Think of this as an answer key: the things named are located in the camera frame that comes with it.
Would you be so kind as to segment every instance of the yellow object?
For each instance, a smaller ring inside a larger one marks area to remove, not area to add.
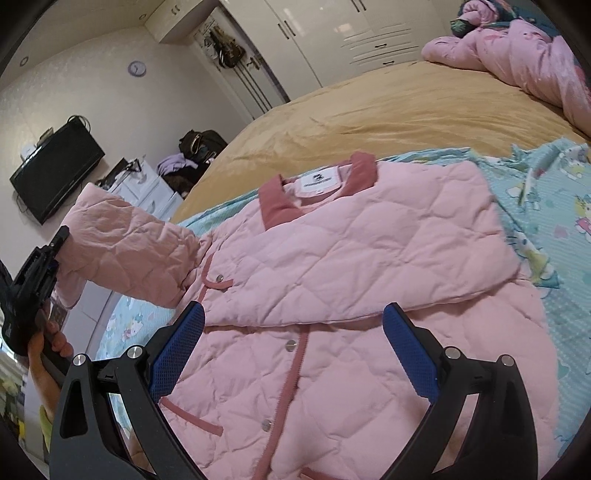
[[[561,111],[489,73],[427,62],[379,69],[274,108],[248,125],[179,207],[179,222],[285,177],[349,158],[472,147],[493,157],[577,133]]]
[[[47,412],[45,411],[45,407],[43,405],[39,407],[39,420],[41,423],[41,431],[43,432],[43,439],[45,440],[45,446],[47,447],[47,451],[49,452],[49,445],[51,444],[51,431],[53,429],[53,425],[47,418]]]

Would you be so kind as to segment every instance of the metal screw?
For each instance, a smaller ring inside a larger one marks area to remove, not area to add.
[[[501,363],[506,367],[512,367],[515,365],[515,359],[511,355],[503,355],[501,357]]]
[[[74,363],[74,365],[75,365],[75,366],[79,367],[79,366],[81,366],[81,365],[82,365],[84,362],[86,362],[86,355],[85,355],[85,354],[83,354],[83,353],[79,353],[78,355],[76,355],[76,356],[74,357],[74,361],[73,361],[73,363]]]
[[[457,360],[461,357],[461,355],[462,352],[454,346],[449,346],[445,349],[445,356],[450,358],[451,360]]]
[[[144,353],[144,349],[139,345],[133,346],[127,350],[127,356],[129,358],[138,358],[142,353]]]

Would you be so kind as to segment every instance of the dark pink trim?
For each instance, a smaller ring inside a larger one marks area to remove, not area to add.
[[[172,403],[166,397],[160,399],[160,404],[163,407],[169,409],[175,415],[178,415],[183,420],[187,420],[187,422],[192,423],[197,428],[205,430],[216,437],[221,437],[223,433],[223,427],[221,425],[214,425],[213,423],[209,423],[208,421],[198,419],[195,415],[191,415],[188,411],[184,411],[181,407],[177,407],[174,403]]]
[[[335,476],[326,475],[325,473],[315,472],[314,470],[305,467],[301,470],[300,476],[306,476],[310,480],[339,480]]]
[[[349,178],[335,198],[349,197],[357,192],[373,187],[378,181],[378,166],[375,155],[355,152],[349,161],[338,164],[344,166],[352,164]],[[281,175],[273,177],[258,189],[259,204],[261,206],[262,223],[265,230],[283,223],[289,223],[304,215],[285,194],[284,183],[294,179],[284,180]]]
[[[226,288],[230,288],[234,285],[233,280],[225,280],[225,281],[210,281],[207,279],[207,275],[209,273],[209,267],[212,266],[213,254],[211,254],[203,266],[203,270],[201,270],[201,280],[203,284],[207,288],[212,288],[214,290],[225,290]]]
[[[373,187],[378,181],[378,165],[375,155],[355,152],[351,155],[351,172],[339,197],[350,197],[365,189]]]
[[[281,438],[281,434],[283,433],[287,410],[296,396],[297,383],[300,379],[301,364],[304,361],[304,354],[306,352],[306,346],[308,345],[310,325],[302,325],[300,327],[300,332],[298,347],[295,351],[296,353],[293,362],[291,363],[291,368],[287,373],[283,389],[281,390],[279,402],[277,403],[277,410],[275,411],[275,419],[273,420],[273,426],[271,427],[269,441],[262,453],[261,459],[256,465],[252,480],[265,480],[265,478],[267,478],[267,473],[271,467],[271,459],[277,449],[277,444],[279,444],[279,438]]]
[[[289,223],[304,215],[285,195],[283,181],[283,177],[277,175],[258,189],[262,223],[265,230],[282,223]]]
[[[207,293],[207,287],[204,285],[201,291],[199,292],[199,296],[197,297],[197,301],[201,303],[205,298],[205,294]]]

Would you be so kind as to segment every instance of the jacket collar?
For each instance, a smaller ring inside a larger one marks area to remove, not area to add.
[[[333,200],[348,197],[373,187],[378,180],[378,166],[374,155],[355,152],[349,160],[339,163],[337,166],[348,164],[351,164],[349,178],[347,178],[345,185],[337,192]],[[296,178],[285,180],[281,175],[276,175],[259,188],[258,197],[265,230],[282,223],[291,222],[304,215],[305,212],[294,205],[283,188],[283,185],[292,183],[295,180]]]

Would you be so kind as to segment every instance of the blue patterned sheet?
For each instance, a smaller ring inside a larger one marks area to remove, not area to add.
[[[447,165],[474,161],[497,197],[508,243],[531,271],[558,352],[560,456],[591,408],[591,165],[586,145],[559,139],[531,151],[513,147],[510,158],[483,157],[470,148],[423,150],[384,161]],[[198,235],[218,226],[256,198],[256,190],[200,213],[181,225]],[[122,298],[101,341],[98,358],[145,345],[173,310]],[[120,397],[120,424],[129,420]]]

